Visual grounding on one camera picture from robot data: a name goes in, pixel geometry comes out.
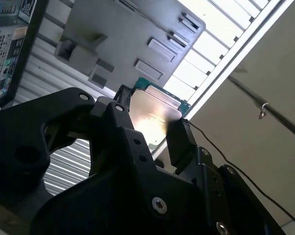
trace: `corrugated metal panel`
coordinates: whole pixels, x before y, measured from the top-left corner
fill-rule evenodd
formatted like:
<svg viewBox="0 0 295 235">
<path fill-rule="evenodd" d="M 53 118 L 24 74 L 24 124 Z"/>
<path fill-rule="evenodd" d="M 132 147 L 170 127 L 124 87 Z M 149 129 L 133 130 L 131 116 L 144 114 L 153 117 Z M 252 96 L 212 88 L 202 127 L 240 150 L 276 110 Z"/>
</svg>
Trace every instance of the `corrugated metal panel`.
<svg viewBox="0 0 295 235">
<path fill-rule="evenodd" d="M 194 46 L 185 58 L 185 64 L 195 66 L 198 73 L 205 73 L 202 80 L 207 80 L 212 76 L 211 72 L 214 73 L 218 66 L 225 66 L 219 63 L 224 60 L 223 56 L 227 57 L 230 54 L 233 45 L 240 41 L 247 27 L 250 28 L 254 18 L 264 10 L 268 3 L 268 0 L 231 0 L 232 6 L 237 9 L 233 10 L 224 5 L 221 0 L 179 1 L 200 18 L 203 17 L 207 24 L 206 37 L 209 40 L 202 43 L 205 38 L 200 37 L 198 43 L 195 44 L 198 47 Z M 38 38 L 35 40 L 16 95 L 15 105 L 69 87 L 81 88 L 95 99 L 103 95 L 114 96 L 115 92 L 107 88 L 101 89 L 88 82 L 88 78 L 84 74 L 67 66 L 54 56 L 73 4 L 74 0 L 49 1 Z M 211 47 L 211 42 L 219 47 Z M 185 93 L 189 96 L 187 99 L 189 99 L 200 84 L 191 81 L 192 84 L 194 83 L 194 87 L 191 87 L 187 84 L 190 77 L 184 78 L 184 73 L 178 72 L 175 73 L 177 77 L 173 76 L 171 81 L 177 81 L 181 85 L 172 84 L 170 86 L 170 83 L 167 83 L 166 88 L 169 91 L 181 93 L 183 92 L 182 85 L 184 85 L 186 86 Z M 45 175 L 45 184 L 49 192 L 57 194 L 87 178 L 90 170 L 89 152 L 89 143 L 77 140 L 72 146 L 52 154 L 51 164 Z"/>
<path fill-rule="evenodd" d="M 55 58 L 54 52 L 65 25 L 73 1 L 50 0 L 38 38 L 23 73 L 15 103 L 23 103 L 69 87 L 78 87 L 95 99 L 113 97 L 115 92 L 100 89 L 87 82 L 87 77 Z M 44 178 L 47 190 L 52 194 L 77 184 L 87 178 L 90 170 L 90 146 L 88 141 L 77 140 L 75 144 L 51 155 L 49 169 Z"/>
</svg>

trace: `black metal bracket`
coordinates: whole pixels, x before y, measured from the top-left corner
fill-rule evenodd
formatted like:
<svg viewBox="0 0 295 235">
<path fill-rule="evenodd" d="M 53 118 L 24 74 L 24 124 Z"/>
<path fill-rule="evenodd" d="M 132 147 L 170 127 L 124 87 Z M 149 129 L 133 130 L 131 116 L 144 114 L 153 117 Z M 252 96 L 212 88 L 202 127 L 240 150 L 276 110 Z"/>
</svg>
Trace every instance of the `black metal bracket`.
<svg viewBox="0 0 295 235">
<path fill-rule="evenodd" d="M 42 182 L 50 154 L 76 138 L 90 141 L 90 176 L 52 197 Z M 196 145 L 187 120 L 170 126 L 167 142 L 176 174 L 156 166 L 124 105 L 106 97 L 95 103 L 77 88 L 0 111 L 0 228 L 16 235 L 133 233 L 137 228 L 251 234 L 236 217 L 236 211 L 243 217 L 237 193 L 257 210 L 253 234 L 268 234 L 261 224 L 283 234 L 239 175 L 233 180 Z"/>
</svg>

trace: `silver screw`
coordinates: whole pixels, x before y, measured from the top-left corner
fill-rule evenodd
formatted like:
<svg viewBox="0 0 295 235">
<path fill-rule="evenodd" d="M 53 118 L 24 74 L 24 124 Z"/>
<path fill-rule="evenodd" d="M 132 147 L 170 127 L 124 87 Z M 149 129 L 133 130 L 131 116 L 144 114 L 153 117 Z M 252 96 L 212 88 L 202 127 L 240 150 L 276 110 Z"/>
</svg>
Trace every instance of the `silver screw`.
<svg viewBox="0 0 295 235">
<path fill-rule="evenodd" d="M 203 152 L 206 156 L 209 155 L 208 151 L 207 151 L 206 149 L 204 149 L 204 148 L 202 148 L 202 152 Z"/>
<path fill-rule="evenodd" d="M 233 170 L 231 167 L 227 167 L 227 170 L 228 170 L 232 175 L 235 175 L 235 172 L 234 172 L 234 170 Z"/>
<path fill-rule="evenodd" d="M 223 223 L 217 222 L 216 227 L 217 227 L 218 232 L 221 235 L 229 235 L 230 234 L 228 229 L 226 228 L 226 226 Z"/>
<path fill-rule="evenodd" d="M 79 94 L 79 96 L 83 100 L 89 100 L 89 98 L 85 94 Z"/>
<path fill-rule="evenodd" d="M 167 205 L 160 197 L 154 197 L 152 200 L 152 206 L 159 214 L 166 214 Z"/>
<path fill-rule="evenodd" d="M 119 111 L 123 111 L 124 110 L 123 107 L 121 107 L 120 105 L 117 105 L 117 104 L 116 104 L 116 109 L 118 109 Z"/>
</svg>

